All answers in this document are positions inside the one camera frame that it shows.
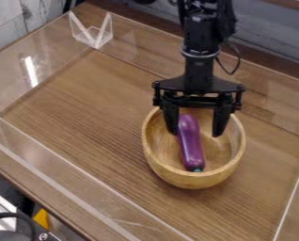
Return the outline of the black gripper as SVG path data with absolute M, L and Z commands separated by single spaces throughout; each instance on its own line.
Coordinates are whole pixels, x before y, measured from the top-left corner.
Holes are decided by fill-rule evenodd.
M 221 48 L 202 52 L 182 47 L 185 73 L 178 77 L 155 81 L 154 106 L 162 107 L 169 132 L 179 133 L 179 107 L 214 109 L 213 136 L 225 133 L 233 111 L 244 106 L 246 87 L 214 75 L 214 64 L 220 63 L 229 75 L 233 75 L 242 63 L 230 72 L 220 60 Z

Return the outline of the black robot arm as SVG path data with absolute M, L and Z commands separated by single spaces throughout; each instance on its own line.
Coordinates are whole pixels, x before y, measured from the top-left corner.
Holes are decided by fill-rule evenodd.
M 244 85 L 214 75 L 214 66 L 222 63 L 222 45 L 237 31 L 233 0 L 178 0 L 177 6 L 183 29 L 185 74 L 153 84 L 154 106 L 163 112 L 173 135 L 179 133 L 183 107 L 212 109 L 213 136 L 220 137 L 232 114 L 242 109 L 246 91 Z

